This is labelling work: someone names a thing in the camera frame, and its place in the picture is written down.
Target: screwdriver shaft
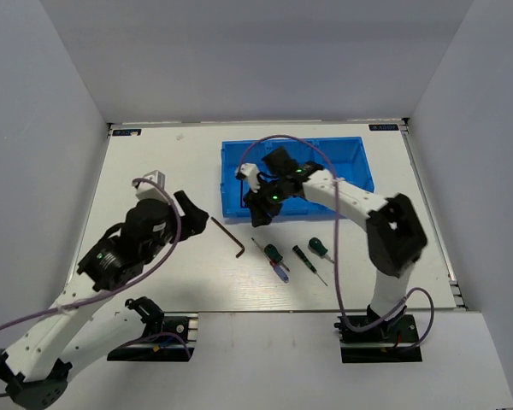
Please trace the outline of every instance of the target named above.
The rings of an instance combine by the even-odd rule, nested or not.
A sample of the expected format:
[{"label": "screwdriver shaft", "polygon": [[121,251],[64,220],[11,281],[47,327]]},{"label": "screwdriver shaft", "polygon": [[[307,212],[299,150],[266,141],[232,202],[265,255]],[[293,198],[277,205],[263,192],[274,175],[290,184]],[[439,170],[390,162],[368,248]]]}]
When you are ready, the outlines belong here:
[{"label": "screwdriver shaft", "polygon": [[317,272],[316,272],[315,274],[317,275],[317,277],[318,277],[319,279],[321,279],[321,281],[325,284],[325,286],[328,286],[327,282],[325,282],[325,281],[323,280],[323,278],[319,275],[319,273],[317,273]]}]

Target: white table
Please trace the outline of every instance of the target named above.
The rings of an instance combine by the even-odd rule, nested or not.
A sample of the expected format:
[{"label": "white table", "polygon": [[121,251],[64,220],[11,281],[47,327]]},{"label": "white table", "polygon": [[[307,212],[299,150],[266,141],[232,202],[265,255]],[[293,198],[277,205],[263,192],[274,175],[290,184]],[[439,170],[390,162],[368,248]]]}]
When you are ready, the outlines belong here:
[{"label": "white table", "polygon": [[[419,329],[428,316],[415,314]],[[334,321],[334,313],[204,313],[190,362],[103,358],[74,379],[53,409],[513,407],[479,313],[439,313],[422,363],[342,364]]]},{"label": "white table", "polygon": [[[375,192],[392,196],[403,192],[414,203],[429,245],[412,274],[410,286],[430,291],[438,308],[454,308],[448,271],[433,234],[432,222],[416,182],[400,132],[371,132],[364,124],[273,124],[273,125],[175,125],[144,128],[140,136],[111,137],[97,185],[79,258],[114,223],[123,221],[136,203],[130,185],[133,178],[154,169],[166,174],[169,193],[184,190],[202,209],[221,217],[221,142],[258,139],[271,134],[301,138],[363,138],[374,178]],[[128,297],[148,296],[164,311],[319,311],[336,310],[333,266],[312,258],[328,282],[326,287],[293,254],[298,244],[306,249],[310,237],[319,237],[332,248],[333,222],[289,221],[252,228],[244,223],[227,228],[245,245],[239,247],[212,222],[205,232],[181,243],[170,260],[154,275],[116,297],[106,308],[123,306]],[[291,268],[290,283],[283,284],[251,241],[273,243]],[[365,234],[349,220],[340,224],[340,268],[345,305],[365,309],[374,287],[374,267],[369,260]],[[427,300],[414,296],[410,308],[427,308]]]}]

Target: gray wall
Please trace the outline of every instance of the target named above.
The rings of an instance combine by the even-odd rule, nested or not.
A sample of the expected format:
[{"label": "gray wall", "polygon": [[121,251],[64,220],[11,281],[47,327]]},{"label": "gray wall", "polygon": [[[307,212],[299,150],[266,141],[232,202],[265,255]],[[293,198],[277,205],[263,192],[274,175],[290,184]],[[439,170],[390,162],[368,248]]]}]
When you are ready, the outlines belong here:
[{"label": "gray wall", "polygon": [[409,116],[471,0],[42,0],[108,122]]},{"label": "gray wall", "polygon": [[40,2],[0,0],[0,324],[64,285],[106,130]]},{"label": "gray wall", "polygon": [[463,295],[513,394],[513,0],[475,0],[410,125]]}]

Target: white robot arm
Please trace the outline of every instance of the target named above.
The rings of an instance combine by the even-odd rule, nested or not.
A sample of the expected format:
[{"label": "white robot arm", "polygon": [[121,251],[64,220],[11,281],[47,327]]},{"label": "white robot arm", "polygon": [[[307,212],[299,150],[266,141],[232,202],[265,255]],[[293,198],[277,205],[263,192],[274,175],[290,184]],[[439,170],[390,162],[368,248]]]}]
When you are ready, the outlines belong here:
[{"label": "white robot arm", "polygon": [[[144,176],[163,188],[162,173]],[[6,394],[27,410],[43,410],[64,392],[68,382],[93,361],[138,337],[159,333],[164,314],[150,299],[127,301],[126,307],[93,333],[78,335],[93,314],[106,303],[83,301],[119,291],[139,276],[172,242],[177,218],[171,204],[153,185],[137,184],[137,206],[123,224],[109,228],[79,263],[77,274],[56,298],[52,308],[59,314],[44,316],[17,342],[0,349],[0,379]],[[180,218],[180,241],[205,229],[208,214],[190,202],[183,191],[175,192],[184,211]],[[79,307],[61,307],[82,302]]]},{"label": "white robot arm", "polygon": [[[253,226],[269,224],[280,212],[281,202],[291,196],[335,209],[335,181],[321,165],[312,161],[298,165],[282,147],[262,160],[277,179],[263,179],[255,164],[243,164],[237,175],[250,185],[244,200]],[[405,297],[414,264],[428,241],[408,197],[385,198],[344,180],[338,181],[338,187],[339,213],[367,232],[370,260],[376,267],[368,315],[378,319]],[[400,307],[392,320],[403,311]]]}]

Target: blue storage tray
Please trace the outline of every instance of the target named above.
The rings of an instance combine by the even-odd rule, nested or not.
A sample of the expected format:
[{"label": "blue storage tray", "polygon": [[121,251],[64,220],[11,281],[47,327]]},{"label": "blue storage tray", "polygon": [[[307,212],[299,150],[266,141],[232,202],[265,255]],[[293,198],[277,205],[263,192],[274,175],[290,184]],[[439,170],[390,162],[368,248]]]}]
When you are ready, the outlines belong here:
[{"label": "blue storage tray", "polygon": [[[309,142],[319,148],[331,160],[336,172],[346,181],[369,192],[374,192],[374,182],[365,155],[361,137],[343,138],[308,138]],[[236,169],[241,155],[254,143],[252,141],[224,141],[222,142],[222,215],[225,218],[249,217],[249,209],[243,203],[243,195],[249,190],[249,185],[236,179]],[[274,149],[283,146],[291,158],[299,164],[314,161],[325,165],[323,159],[312,148],[291,139],[273,139],[258,144],[245,159],[245,162],[255,163],[264,173],[268,169],[262,158]],[[333,211],[302,198],[289,198],[283,202],[280,215],[322,215],[332,214]]]}]

